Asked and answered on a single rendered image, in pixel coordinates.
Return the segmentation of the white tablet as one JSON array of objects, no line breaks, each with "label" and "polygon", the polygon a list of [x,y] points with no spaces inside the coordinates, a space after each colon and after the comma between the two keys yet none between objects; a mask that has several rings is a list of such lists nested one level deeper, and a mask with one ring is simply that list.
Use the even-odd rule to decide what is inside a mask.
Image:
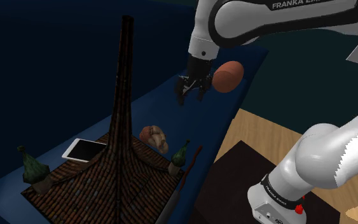
[{"label": "white tablet", "polygon": [[105,143],[76,138],[62,154],[62,158],[77,162],[88,162],[105,147]]}]

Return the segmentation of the brown tiled roof spire model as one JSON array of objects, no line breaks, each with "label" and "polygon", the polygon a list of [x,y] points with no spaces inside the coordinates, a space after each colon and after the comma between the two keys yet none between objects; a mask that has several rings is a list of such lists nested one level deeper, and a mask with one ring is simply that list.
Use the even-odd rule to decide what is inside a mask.
[{"label": "brown tiled roof spire model", "polygon": [[43,195],[22,196],[50,224],[158,224],[184,175],[170,175],[170,161],[132,135],[131,93],[134,20],[124,15],[109,132],[103,150],[87,163],[66,161],[52,171]]}]

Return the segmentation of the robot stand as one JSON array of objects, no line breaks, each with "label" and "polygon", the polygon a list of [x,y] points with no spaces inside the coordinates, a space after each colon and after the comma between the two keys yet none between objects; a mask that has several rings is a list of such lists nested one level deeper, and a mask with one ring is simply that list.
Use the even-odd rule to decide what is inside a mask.
[{"label": "robot stand", "polygon": [[[261,208],[253,216],[247,198],[248,189],[262,182],[274,168],[272,162],[239,141],[210,168],[188,224],[261,224],[263,219],[272,224],[287,224],[274,208]],[[276,202],[281,209],[288,208],[295,218],[306,218],[306,224],[340,224],[341,213],[312,192],[289,200],[278,195],[267,181],[261,185],[261,191],[266,193],[266,201]]]}]

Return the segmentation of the brown lumpy figure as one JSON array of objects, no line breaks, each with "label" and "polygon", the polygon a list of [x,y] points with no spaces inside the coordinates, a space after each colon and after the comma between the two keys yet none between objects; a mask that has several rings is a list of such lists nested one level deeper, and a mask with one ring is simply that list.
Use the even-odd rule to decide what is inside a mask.
[{"label": "brown lumpy figure", "polygon": [[166,135],[156,125],[146,126],[139,134],[139,139],[156,148],[161,154],[166,154],[169,151],[169,146],[166,142]]}]

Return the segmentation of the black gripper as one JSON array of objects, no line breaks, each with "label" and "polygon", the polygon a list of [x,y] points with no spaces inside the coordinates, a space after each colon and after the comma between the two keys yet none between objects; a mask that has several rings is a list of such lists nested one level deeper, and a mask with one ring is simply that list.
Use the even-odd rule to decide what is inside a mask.
[{"label": "black gripper", "polygon": [[199,101],[203,99],[204,94],[212,85],[212,78],[207,77],[210,73],[211,66],[212,60],[203,60],[192,55],[189,56],[186,70],[187,77],[179,77],[174,89],[177,96],[177,102],[180,106],[184,104],[186,92],[190,89],[190,86],[193,83],[199,85],[197,99]]}]

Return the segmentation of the long brown-handled tool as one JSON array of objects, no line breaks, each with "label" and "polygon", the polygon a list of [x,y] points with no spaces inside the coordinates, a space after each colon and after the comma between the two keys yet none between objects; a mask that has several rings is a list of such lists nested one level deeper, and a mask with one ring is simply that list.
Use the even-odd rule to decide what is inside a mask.
[{"label": "long brown-handled tool", "polygon": [[190,165],[188,166],[188,168],[186,169],[186,171],[182,177],[180,188],[178,190],[174,190],[169,201],[167,202],[166,206],[164,207],[162,213],[159,215],[158,219],[156,220],[155,224],[167,224],[171,214],[173,213],[174,209],[176,208],[177,203],[179,202],[180,191],[184,187],[186,178],[187,178],[190,170],[194,166],[194,164],[196,162],[196,158],[197,158],[198,154],[201,152],[202,148],[203,148],[203,146],[200,145],[198,147],[198,149],[196,150]]}]

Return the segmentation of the dark blue sofa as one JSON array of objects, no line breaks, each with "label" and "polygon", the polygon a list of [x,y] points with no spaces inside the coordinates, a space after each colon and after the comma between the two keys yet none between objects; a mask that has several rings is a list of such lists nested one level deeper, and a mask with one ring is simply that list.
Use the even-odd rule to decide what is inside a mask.
[{"label": "dark blue sofa", "polygon": [[267,50],[222,49],[215,66],[236,60],[244,80],[232,92],[192,91],[177,103],[188,59],[190,6],[150,0],[0,0],[0,215],[10,224],[48,224],[22,196],[20,145],[56,168],[75,138],[109,128],[121,18],[134,18],[132,132],[157,125],[170,153],[188,145],[191,168],[168,224],[187,224],[231,121]]}]

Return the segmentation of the orange-brown cylinder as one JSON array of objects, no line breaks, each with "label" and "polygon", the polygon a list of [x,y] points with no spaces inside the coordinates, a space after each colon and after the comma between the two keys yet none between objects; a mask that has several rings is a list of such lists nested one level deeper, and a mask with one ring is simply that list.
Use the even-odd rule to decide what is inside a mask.
[{"label": "orange-brown cylinder", "polygon": [[243,76],[243,65],[238,61],[229,61],[215,71],[212,78],[212,85],[216,91],[228,93],[239,85]]}]

